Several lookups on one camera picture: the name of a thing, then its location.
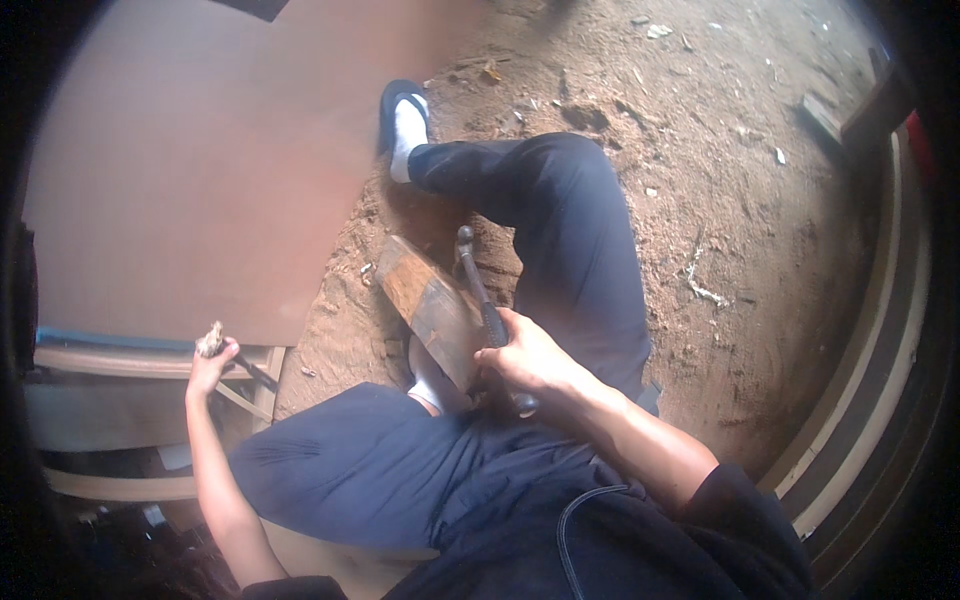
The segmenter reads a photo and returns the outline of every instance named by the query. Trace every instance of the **ground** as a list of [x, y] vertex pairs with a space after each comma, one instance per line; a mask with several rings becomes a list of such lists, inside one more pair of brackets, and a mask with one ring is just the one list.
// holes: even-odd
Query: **ground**
[[[832, 374], [872, 261], [869, 202], [796, 111], [806, 92], [853, 111], [874, 80], [862, 26], [825, 0], [491, 5], [425, 85], [434, 141], [570, 131], [604, 147], [632, 213], [661, 416], [758, 478]], [[652, 39], [651, 25], [673, 33]], [[278, 419], [361, 381], [407, 384], [402, 320], [366, 266], [399, 233], [449, 267], [466, 222], [510, 305], [512, 231], [375, 165], [285, 361]], [[728, 306], [691, 289], [697, 256], [694, 281]]]

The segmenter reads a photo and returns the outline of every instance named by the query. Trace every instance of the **white sock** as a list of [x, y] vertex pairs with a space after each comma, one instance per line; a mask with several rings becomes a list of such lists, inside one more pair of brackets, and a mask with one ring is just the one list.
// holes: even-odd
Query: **white sock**
[[419, 396], [433, 404], [441, 415], [463, 412], [470, 407], [469, 397], [453, 385], [416, 335], [410, 337], [407, 360], [410, 362], [410, 371], [417, 379], [407, 394]]
[[[423, 106], [423, 111], [429, 116], [430, 112], [426, 107], [426, 100], [418, 94], [413, 94], [417, 102]], [[401, 100], [396, 103], [394, 111], [394, 131], [396, 132], [396, 141], [394, 142], [394, 157], [390, 162], [390, 177], [397, 183], [409, 183], [410, 173], [407, 170], [407, 159], [414, 148], [426, 143], [426, 121], [417, 107], [410, 104], [409, 100]]]

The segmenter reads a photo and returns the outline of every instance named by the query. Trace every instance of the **hand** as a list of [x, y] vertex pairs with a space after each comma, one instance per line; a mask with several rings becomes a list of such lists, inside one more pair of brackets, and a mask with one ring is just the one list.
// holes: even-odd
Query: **hand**
[[508, 383], [534, 396], [565, 391], [575, 378], [589, 374], [533, 320], [509, 308], [496, 311], [507, 326], [510, 343], [478, 350], [473, 359], [481, 367], [493, 367]]
[[240, 345], [233, 338], [224, 338], [224, 351], [212, 358], [203, 358], [197, 352], [193, 353], [193, 368], [190, 370], [190, 379], [186, 384], [187, 398], [201, 397], [204, 400], [213, 394], [220, 383], [220, 377], [228, 370], [228, 363], [240, 353]]

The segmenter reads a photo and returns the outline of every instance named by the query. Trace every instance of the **sleeve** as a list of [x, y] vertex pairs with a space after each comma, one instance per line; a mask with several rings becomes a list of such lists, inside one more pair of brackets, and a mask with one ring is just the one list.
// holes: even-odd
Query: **sleeve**
[[691, 537], [741, 584], [766, 582], [787, 596], [813, 590], [810, 559], [780, 501], [760, 493], [742, 468], [714, 469], [677, 522], [700, 530]]
[[290, 577], [243, 588], [243, 600], [347, 600], [332, 577]]

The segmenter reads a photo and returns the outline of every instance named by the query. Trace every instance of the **dark blue trousers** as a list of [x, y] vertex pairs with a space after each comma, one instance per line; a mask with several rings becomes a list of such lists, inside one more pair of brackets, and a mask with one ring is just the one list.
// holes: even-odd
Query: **dark blue trousers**
[[[515, 228], [515, 310], [601, 381], [640, 397], [650, 354], [643, 284], [623, 192], [599, 146], [572, 133], [429, 144], [409, 168], [418, 187]], [[657, 414], [655, 403], [643, 408]], [[230, 466], [264, 518], [391, 548], [443, 549], [444, 531], [472, 507], [510, 510], [538, 482], [573, 492], [624, 483], [544, 424], [481, 411], [431, 418], [402, 391], [370, 383], [252, 436]]]

